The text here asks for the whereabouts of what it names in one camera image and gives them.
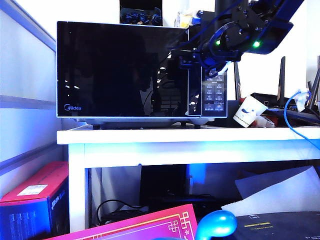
blue cable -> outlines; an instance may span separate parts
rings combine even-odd
[[[305,140],[309,141],[313,146],[315,146],[317,149],[320,150],[320,147],[317,146],[316,144],[314,144],[309,138],[307,138],[306,136],[302,135],[301,133],[297,132],[296,130],[294,130],[294,128],[290,125],[290,123],[288,122],[287,119],[287,107],[290,103],[290,101],[297,95],[301,94],[301,91],[296,92],[292,97],[289,98],[289,100],[286,102],[285,106],[284,106],[284,112],[283,112],[283,116],[284,116],[284,121],[286,123],[286,125],[296,134],[298,134],[300,137],[304,138]]]

blue object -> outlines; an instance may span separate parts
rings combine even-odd
[[[141,22],[143,22],[143,24],[147,24],[149,22],[148,16],[144,13],[139,13],[139,19]]]
[[[204,216],[198,224],[195,240],[210,240],[212,237],[226,237],[237,228],[237,219],[229,211],[218,210]]]
[[[201,24],[201,18],[200,17],[193,17],[191,21],[192,25]]]
[[[152,16],[152,24],[155,26],[160,25],[161,22],[161,16],[159,16],[158,14],[153,14]]]
[[[131,11],[125,15],[126,24],[136,24],[138,22],[139,14],[137,12]]]
[[[287,107],[290,103],[290,101],[297,95],[301,94],[301,91],[299,90],[298,92],[296,92],[292,97],[290,97],[288,99],[288,101],[286,102],[285,106],[284,106],[284,112],[283,112],[283,116],[284,116],[284,121],[286,123],[286,125],[288,126],[288,128],[290,128],[294,133],[298,134],[299,136],[301,136],[302,138],[304,138],[305,140],[307,140],[309,143],[311,143],[313,146],[315,146],[317,149],[320,150],[320,146],[316,145],[314,142],[312,142],[308,137],[302,135],[301,133],[297,132],[289,123],[288,118],[287,118]]]

green led light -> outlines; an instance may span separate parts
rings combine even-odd
[[[260,47],[260,42],[259,41],[255,41],[253,44],[252,44],[252,47],[254,47],[255,49]]]

blue mouse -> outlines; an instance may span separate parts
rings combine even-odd
[[[218,210],[204,216],[198,224],[195,240],[210,240],[212,237],[226,237],[234,233],[237,219],[232,212]],[[175,237],[160,237],[154,240],[182,240]]]

yellow label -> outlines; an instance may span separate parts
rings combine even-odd
[[[249,227],[255,227],[255,226],[261,226],[261,225],[268,225],[271,224],[270,222],[261,222],[261,223],[256,223],[256,224],[250,224],[250,225],[244,225],[245,228]]]

